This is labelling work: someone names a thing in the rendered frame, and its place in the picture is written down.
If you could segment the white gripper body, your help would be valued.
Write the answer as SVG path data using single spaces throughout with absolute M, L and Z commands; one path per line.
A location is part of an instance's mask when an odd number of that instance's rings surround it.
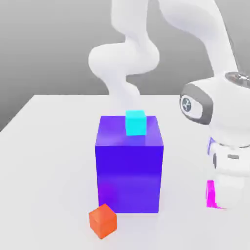
M 212 159 L 217 173 L 237 177 L 250 176 L 250 146 L 213 146 Z

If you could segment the small magenta cube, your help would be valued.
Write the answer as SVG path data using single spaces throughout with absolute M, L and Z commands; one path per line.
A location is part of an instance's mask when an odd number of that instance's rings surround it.
M 206 205 L 207 208 L 227 210 L 225 196 L 215 180 L 207 180 Z

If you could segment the small cyan cube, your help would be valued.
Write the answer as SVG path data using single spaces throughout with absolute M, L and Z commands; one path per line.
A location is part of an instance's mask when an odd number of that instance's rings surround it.
M 146 115 L 143 110 L 128 110 L 125 113 L 127 136 L 146 135 Z

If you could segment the small orange cube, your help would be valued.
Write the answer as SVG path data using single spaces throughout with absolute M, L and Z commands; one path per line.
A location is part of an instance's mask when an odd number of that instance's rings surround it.
M 104 239 L 117 230 L 117 214 L 107 204 L 99 206 L 88 215 L 90 228 L 99 239 Z

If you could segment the large blue box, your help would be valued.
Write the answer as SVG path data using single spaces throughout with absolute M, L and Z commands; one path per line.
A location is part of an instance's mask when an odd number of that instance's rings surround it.
M 127 136 L 124 116 L 101 116 L 95 158 L 99 205 L 115 213 L 158 213 L 164 144 L 155 116 L 147 132 Z

